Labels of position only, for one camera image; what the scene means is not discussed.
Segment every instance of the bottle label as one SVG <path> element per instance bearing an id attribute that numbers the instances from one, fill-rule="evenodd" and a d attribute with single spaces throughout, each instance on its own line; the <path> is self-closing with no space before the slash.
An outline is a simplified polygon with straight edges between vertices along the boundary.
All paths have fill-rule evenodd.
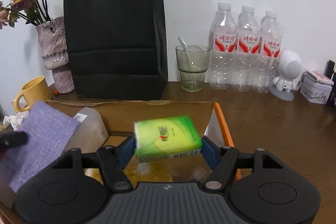
<path id="1" fill-rule="evenodd" d="M 239 36 L 238 52 L 258 53 L 260 36 L 246 34 Z"/>
<path id="2" fill-rule="evenodd" d="M 215 37 L 214 50 L 219 52 L 234 52 L 236 50 L 237 35 L 223 34 Z"/>
<path id="3" fill-rule="evenodd" d="M 263 56 L 278 57 L 280 52 L 281 41 L 277 39 L 273 40 L 263 39 L 262 45 L 263 45 L 262 49 Z"/>

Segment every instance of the yellow mug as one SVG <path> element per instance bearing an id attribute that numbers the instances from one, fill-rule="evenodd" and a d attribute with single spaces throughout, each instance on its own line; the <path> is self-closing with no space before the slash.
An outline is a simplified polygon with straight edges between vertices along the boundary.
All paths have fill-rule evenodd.
<path id="1" fill-rule="evenodd" d="M 25 98 L 28 105 L 25 108 L 21 108 L 19 106 L 19 100 L 22 96 Z M 13 107 L 16 112 L 24 112 L 29 110 L 36 101 L 45 102 L 51 99 L 51 91 L 47 85 L 45 77 L 39 76 L 33 80 L 30 80 L 22 87 L 21 92 L 15 97 L 13 101 Z"/>

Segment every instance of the green tissue packet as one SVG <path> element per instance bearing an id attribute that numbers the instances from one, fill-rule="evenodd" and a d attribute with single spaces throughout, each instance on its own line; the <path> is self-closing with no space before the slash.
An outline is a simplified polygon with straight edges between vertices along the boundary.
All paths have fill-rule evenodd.
<path id="1" fill-rule="evenodd" d="M 135 154 L 141 162 L 196 155 L 202 141 L 189 116 L 134 123 Z"/>

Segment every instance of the brown tabletop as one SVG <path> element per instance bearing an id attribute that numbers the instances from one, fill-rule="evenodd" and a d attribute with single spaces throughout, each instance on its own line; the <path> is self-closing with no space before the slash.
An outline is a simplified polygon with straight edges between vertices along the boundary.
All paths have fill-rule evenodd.
<path id="1" fill-rule="evenodd" d="M 107 101 L 79 98 L 75 92 L 55 100 Z M 336 108 L 312 104 L 295 92 L 292 102 L 271 93 L 241 93 L 211 89 L 188 93 L 170 82 L 162 96 L 173 101 L 219 102 L 235 146 L 242 152 L 264 147 L 320 191 L 322 203 L 314 224 L 334 224 L 336 219 Z"/>

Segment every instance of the crumpled tissue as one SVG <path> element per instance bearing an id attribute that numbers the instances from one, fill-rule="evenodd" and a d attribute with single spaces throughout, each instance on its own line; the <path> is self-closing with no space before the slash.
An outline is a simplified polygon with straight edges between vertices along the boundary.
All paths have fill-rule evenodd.
<path id="1" fill-rule="evenodd" d="M 7 128 L 9 125 L 12 125 L 14 131 L 18 131 L 23 119 L 28 118 L 28 116 L 29 111 L 19 112 L 16 115 L 5 116 L 3 119 L 3 126 L 4 128 Z"/>

